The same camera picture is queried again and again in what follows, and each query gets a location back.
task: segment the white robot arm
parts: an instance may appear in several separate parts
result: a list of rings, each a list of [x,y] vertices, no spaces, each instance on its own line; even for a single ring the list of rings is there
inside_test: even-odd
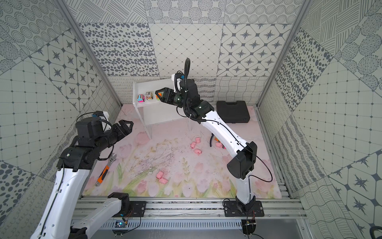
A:
[[[163,88],[155,93],[162,102],[182,107],[187,117],[209,129],[226,147],[233,157],[227,168],[236,178],[237,210],[246,216],[252,213],[255,203],[255,197],[250,194],[248,178],[256,160],[257,146],[237,135],[207,101],[200,100],[194,80],[187,82],[189,62],[187,58],[186,74],[178,72],[172,76],[175,91]],[[73,226],[70,225],[81,188],[95,160],[100,160],[102,150],[113,146],[133,129],[133,122],[121,120],[119,124],[111,125],[107,116],[106,112],[97,111],[93,117],[76,123],[78,136],[60,156],[53,192],[31,239],[90,239],[113,215],[123,216],[130,210],[127,193],[112,193],[100,208]]]

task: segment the white table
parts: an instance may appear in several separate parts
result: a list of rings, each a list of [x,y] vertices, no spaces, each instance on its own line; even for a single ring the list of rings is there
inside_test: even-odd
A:
[[[163,103],[155,97],[155,91],[164,87],[173,89],[173,84],[171,78],[143,83],[133,82],[133,105],[150,139],[152,138],[152,125],[183,118],[176,112],[176,106]],[[145,95],[148,91],[152,92],[153,99],[145,99],[144,102],[138,102],[138,95]],[[184,114],[183,109],[178,109],[178,111],[180,114]],[[187,120],[188,130],[191,130],[190,121],[191,120]]]

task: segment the colorful toy box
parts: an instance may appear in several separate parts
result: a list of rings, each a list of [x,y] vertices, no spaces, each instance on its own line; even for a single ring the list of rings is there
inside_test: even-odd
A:
[[[138,102],[144,102],[144,95],[139,94],[137,100]]]
[[[152,93],[150,91],[146,92],[146,99],[152,99]]]
[[[162,96],[162,93],[158,93],[158,95]],[[155,95],[155,97],[157,98],[157,100],[159,100],[159,101],[160,101],[160,99],[158,98],[158,96],[157,96],[157,95]]]

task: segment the black toolbox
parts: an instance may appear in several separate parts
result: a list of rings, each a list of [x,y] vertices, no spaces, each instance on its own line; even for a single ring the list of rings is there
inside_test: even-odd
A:
[[[226,123],[248,123],[250,119],[245,101],[218,101],[216,112]]]

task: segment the pink floral mat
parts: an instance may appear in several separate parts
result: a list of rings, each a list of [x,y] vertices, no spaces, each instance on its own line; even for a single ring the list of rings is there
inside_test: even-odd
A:
[[[251,120],[246,124],[229,126],[248,142],[257,144],[257,155],[267,164],[273,174],[273,182],[266,183],[251,177],[251,190],[256,198],[281,198],[273,168],[265,148],[260,127],[253,107],[248,107]],[[83,195],[106,196],[112,192],[126,192],[131,197],[204,197],[227,198],[236,196],[236,181],[228,169],[231,156],[226,149],[209,145],[211,132],[199,124],[192,124],[188,130],[187,119],[175,120],[152,126],[149,140],[132,104],[125,104],[117,121],[124,119],[134,122],[133,132],[115,144],[117,159],[112,163],[104,181],[99,187],[96,180],[107,164],[98,161],[85,187]],[[190,144],[200,137],[196,149]],[[111,149],[102,152],[107,157]],[[156,178],[162,171],[166,184]],[[257,160],[253,175],[270,180],[266,167]]]

